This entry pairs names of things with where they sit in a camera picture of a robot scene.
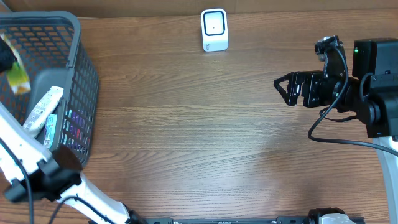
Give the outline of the white tube with gold cap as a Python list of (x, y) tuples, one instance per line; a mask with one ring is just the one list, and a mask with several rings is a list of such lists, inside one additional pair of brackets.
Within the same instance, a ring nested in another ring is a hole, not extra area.
[(22, 126), (30, 137), (36, 138), (41, 132), (47, 117), (55, 110), (62, 96), (63, 88), (52, 86), (34, 106)]

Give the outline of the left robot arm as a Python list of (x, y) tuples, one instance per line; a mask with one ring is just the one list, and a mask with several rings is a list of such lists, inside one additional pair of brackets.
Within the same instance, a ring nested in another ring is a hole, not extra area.
[(67, 204), (95, 223), (144, 223), (125, 204), (108, 197), (84, 175), (76, 154), (65, 145), (59, 130), (67, 118), (66, 99), (56, 99), (57, 133), (51, 148), (33, 138), (19, 122), (1, 107), (1, 169), (10, 187), (5, 196), (11, 202), (46, 198)]

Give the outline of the green yellow snack packet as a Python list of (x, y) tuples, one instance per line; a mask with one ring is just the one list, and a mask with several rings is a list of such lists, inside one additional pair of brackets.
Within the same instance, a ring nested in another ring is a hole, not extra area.
[(5, 40), (6, 43), (10, 46), (14, 56), (16, 57), (16, 61), (12, 64), (12, 68), (5, 72), (7, 81), (11, 88), (11, 91), (15, 95), (23, 95), (31, 91), (30, 79), (29, 75), (25, 70), (25, 66), (19, 55), (18, 51), (11, 44), (11, 41), (6, 37), (5, 34), (1, 34), (1, 39)]

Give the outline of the teal snack packet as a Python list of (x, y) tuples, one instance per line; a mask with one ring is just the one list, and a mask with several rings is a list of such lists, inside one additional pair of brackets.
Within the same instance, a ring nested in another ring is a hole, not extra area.
[(55, 137), (55, 129), (56, 129), (56, 125), (57, 125), (57, 117), (58, 116), (56, 114), (50, 114), (47, 117), (46, 122), (45, 122), (43, 145), (47, 149), (50, 149), (53, 144), (53, 140)]

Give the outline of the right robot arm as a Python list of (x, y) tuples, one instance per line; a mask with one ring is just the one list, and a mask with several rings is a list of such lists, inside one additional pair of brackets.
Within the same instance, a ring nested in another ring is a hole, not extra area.
[[(322, 70), (290, 72), (274, 80), (289, 106), (303, 97), (307, 108), (321, 107), (308, 131), (312, 141), (369, 147), (377, 152), (386, 189), (389, 219), (397, 223), (397, 39), (360, 39), (354, 42), (353, 68), (348, 69), (344, 45), (338, 36), (314, 44)], [(353, 112), (342, 123), (357, 119), (372, 142), (318, 138), (315, 128), (336, 109)]]

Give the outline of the purple pad package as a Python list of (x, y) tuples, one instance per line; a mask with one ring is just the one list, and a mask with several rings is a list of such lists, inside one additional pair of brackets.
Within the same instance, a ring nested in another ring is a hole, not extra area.
[(65, 113), (65, 117), (63, 128), (66, 134), (63, 136), (63, 143), (84, 154), (90, 143), (90, 127), (86, 125), (85, 120), (77, 112), (71, 109)]

